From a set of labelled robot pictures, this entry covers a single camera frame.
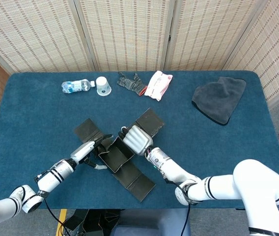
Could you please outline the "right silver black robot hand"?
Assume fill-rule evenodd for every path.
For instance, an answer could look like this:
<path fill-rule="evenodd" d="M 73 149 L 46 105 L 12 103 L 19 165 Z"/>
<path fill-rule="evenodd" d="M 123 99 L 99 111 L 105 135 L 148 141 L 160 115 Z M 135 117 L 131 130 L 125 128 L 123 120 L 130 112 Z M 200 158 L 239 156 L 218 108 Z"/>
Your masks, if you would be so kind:
<path fill-rule="evenodd" d="M 144 156 L 146 149 L 153 145 L 153 139 L 137 125 L 121 127 L 121 139 L 135 154 Z"/>

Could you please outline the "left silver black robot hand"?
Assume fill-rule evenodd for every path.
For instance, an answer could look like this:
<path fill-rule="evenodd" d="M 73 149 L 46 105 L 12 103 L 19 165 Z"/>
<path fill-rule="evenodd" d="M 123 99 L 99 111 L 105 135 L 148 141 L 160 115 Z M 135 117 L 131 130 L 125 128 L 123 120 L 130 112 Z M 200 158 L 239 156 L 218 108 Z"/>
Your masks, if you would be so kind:
<path fill-rule="evenodd" d="M 90 161 L 89 157 L 90 157 L 90 153 L 93 150 L 96 150 L 97 147 L 103 142 L 103 140 L 111 138 L 112 136 L 113 136 L 112 134 L 107 134 L 101 136 L 100 138 L 94 141 L 88 141 L 86 143 L 83 143 L 81 146 L 79 146 L 75 151 L 71 153 L 70 155 L 71 159 L 73 159 L 76 162 L 76 164 L 85 163 L 96 170 L 107 169 L 106 165 L 98 165 Z"/>

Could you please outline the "black paper box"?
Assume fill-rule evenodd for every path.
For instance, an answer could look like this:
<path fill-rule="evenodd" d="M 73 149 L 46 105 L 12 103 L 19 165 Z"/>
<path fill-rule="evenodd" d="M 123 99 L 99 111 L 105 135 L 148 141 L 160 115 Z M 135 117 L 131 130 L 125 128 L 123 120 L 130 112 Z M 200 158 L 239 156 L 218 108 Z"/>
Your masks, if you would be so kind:
<path fill-rule="evenodd" d="M 132 163 L 135 154 L 123 143 L 121 135 L 115 139 L 106 138 L 91 119 L 79 125 L 75 133 L 83 143 L 102 139 L 93 153 L 138 201 L 142 202 L 155 187 L 155 183 Z"/>

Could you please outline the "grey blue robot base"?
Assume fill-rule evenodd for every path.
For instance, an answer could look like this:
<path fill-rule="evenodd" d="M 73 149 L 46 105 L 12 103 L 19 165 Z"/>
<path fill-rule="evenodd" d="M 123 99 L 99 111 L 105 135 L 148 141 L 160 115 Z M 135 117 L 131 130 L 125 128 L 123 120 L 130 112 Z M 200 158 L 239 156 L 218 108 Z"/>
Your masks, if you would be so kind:
<path fill-rule="evenodd" d="M 126 209 L 110 236 L 191 236 L 186 208 Z"/>

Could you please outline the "blue carpet table cover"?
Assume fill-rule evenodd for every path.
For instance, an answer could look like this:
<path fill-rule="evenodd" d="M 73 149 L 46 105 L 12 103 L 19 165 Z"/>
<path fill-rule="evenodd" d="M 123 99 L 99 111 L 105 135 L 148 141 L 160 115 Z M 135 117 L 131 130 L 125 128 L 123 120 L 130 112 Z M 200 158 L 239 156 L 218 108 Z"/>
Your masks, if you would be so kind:
<path fill-rule="evenodd" d="M 0 200 L 20 185 L 34 191 L 34 178 L 81 145 L 75 128 L 91 119 L 114 137 L 151 108 L 164 121 L 154 137 L 187 172 L 200 178 L 231 174 L 244 159 L 256 159 L 279 174 L 279 141 L 257 74 L 251 71 L 174 71 L 160 101 L 117 85 L 117 72 L 15 73 L 0 104 Z M 107 78 L 112 89 L 64 93 L 66 81 Z M 195 108 L 197 87 L 219 77 L 243 79 L 247 85 L 227 125 L 219 125 Z"/>

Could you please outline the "grey knit glove red cuff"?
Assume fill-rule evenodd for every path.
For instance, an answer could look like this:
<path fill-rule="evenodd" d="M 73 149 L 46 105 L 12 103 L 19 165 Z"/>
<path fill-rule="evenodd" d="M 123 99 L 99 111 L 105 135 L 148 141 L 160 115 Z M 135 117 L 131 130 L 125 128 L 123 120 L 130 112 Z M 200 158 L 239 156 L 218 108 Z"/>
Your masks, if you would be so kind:
<path fill-rule="evenodd" d="M 134 73 L 132 79 L 127 78 L 122 72 L 118 72 L 119 79 L 117 85 L 126 88 L 129 91 L 135 92 L 138 96 L 145 94 L 147 85 L 143 83 L 137 73 Z"/>

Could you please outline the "white pink wipes pack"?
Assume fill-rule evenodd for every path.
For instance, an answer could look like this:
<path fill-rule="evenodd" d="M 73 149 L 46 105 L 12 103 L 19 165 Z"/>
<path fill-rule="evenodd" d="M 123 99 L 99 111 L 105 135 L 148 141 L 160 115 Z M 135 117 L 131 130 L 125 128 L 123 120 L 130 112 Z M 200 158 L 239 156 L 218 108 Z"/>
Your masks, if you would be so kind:
<path fill-rule="evenodd" d="M 165 74 L 159 70 L 156 71 L 151 77 L 144 95 L 160 101 L 169 87 L 172 78 L 173 75 Z"/>

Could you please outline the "white paper cup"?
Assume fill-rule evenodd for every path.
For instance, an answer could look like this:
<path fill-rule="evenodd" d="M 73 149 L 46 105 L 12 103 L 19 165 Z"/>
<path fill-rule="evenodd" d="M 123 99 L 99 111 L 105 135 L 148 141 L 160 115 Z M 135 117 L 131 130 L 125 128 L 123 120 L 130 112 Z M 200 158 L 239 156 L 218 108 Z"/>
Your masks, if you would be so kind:
<path fill-rule="evenodd" d="M 107 78 L 104 76 L 100 76 L 96 79 L 96 87 L 99 96 L 108 96 L 112 91 Z"/>

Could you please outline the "clear plastic water bottle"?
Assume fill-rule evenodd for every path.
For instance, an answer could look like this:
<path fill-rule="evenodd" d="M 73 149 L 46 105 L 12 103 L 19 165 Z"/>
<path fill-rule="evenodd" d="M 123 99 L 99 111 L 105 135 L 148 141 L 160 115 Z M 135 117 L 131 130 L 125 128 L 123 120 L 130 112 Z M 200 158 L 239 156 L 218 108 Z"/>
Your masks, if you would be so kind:
<path fill-rule="evenodd" d="M 66 81 L 61 84 L 61 87 L 64 93 L 89 91 L 91 88 L 95 87 L 95 82 L 89 81 L 87 79 L 77 81 Z"/>

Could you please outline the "yellow floor tape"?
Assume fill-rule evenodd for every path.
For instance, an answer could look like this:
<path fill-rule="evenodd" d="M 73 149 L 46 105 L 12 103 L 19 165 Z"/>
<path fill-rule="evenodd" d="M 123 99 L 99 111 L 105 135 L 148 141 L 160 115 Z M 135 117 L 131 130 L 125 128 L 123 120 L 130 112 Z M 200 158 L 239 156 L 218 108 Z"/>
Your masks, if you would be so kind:
<path fill-rule="evenodd" d="M 63 236 L 64 227 L 61 225 L 64 223 L 66 218 L 67 209 L 61 209 L 58 220 L 60 221 L 57 225 L 56 236 Z"/>

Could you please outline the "dark grey folded cloth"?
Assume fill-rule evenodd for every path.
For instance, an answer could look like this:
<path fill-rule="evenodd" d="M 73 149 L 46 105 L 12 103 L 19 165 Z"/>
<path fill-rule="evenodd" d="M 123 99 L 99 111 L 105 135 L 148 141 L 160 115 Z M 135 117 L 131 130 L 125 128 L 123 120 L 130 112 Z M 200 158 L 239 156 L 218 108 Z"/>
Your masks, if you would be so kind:
<path fill-rule="evenodd" d="M 237 107 L 246 88 L 246 81 L 231 77 L 219 77 L 197 87 L 192 96 L 192 104 L 212 121 L 226 125 Z"/>

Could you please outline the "beige woven screen panel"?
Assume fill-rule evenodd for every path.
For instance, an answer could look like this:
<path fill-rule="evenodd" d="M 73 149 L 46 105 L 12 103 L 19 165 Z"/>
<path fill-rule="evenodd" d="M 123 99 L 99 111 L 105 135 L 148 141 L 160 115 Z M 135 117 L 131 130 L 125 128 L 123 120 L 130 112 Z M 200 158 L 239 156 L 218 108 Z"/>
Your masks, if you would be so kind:
<path fill-rule="evenodd" d="M 74 0 L 0 0 L 0 64 L 9 73 L 93 71 Z"/>
<path fill-rule="evenodd" d="M 164 69 L 176 0 L 73 3 L 96 71 Z"/>
<path fill-rule="evenodd" d="M 262 3 L 223 68 L 255 72 L 269 108 L 279 104 L 279 0 Z"/>
<path fill-rule="evenodd" d="M 266 0 L 175 0 L 165 70 L 221 70 Z"/>

